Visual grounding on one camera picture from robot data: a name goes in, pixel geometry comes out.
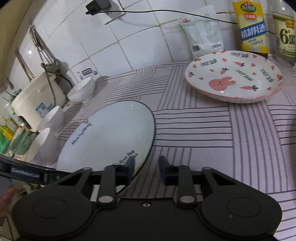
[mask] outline plastic bag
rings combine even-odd
[[[216,18],[213,5],[202,7],[194,14]],[[211,52],[224,50],[223,38],[217,21],[192,16],[179,20],[179,24],[187,35],[193,59]]]

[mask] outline table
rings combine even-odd
[[[286,86],[273,98],[233,104],[207,97],[184,81],[190,61],[148,66],[96,84],[86,103],[72,103],[60,146],[83,120],[102,107],[124,100],[139,101],[152,111],[155,140],[132,184],[120,195],[130,198],[176,196],[165,187],[158,158],[192,170],[212,167],[267,193],[280,204],[282,222],[275,237],[296,239],[296,69],[280,67]],[[201,191],[196,186],[199,199]]]

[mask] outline black charger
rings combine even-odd
[[[93,0],[86,5],[87,12],[86,14],[96,15],[99,12],[102,12],[111,7],[109,0]]]

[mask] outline tiled wall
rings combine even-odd
[[[31,44],[27,30],[30,23],[63,62],[73,83],[80,80],[81,71],[96,70],[100,76],[136,70],[138,68],[189,60],[186,37],[176,21],[180,14],[172,12],[128,13],[104,25],[99,14],[85,15],[91,0],[34,0],[30,5],[14,40],[6,75],[16,88],[24,88],[28,79],[15,59],[19,48],[24,60],[35,75],[42,73],[37,50]],[[235,22],[231,0],[120,0],[126,10],[173,9],[193,12],[213,4],[218,18]],[[260,0],[267,29],[274,31],[271,0]],[[227,50],[239,49],[238,26],[220,23]],[[268,33],[270,53],[275,51],[275,36]]]

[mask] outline wall socket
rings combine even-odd
[[[109,2],[111,3],[111,7],[106,11],[112,11],[112,10],[123,11],[123,7],[121,6],[121,3],[119,2],[119,0],[109,0]],[[100,18],[102,24],[108,24],[111,21],[113,21],[114,19],[125,15],[125,13],[124,12],[110,12],[109,14],[99,13],[97,15],[99,15],[99,18]]]

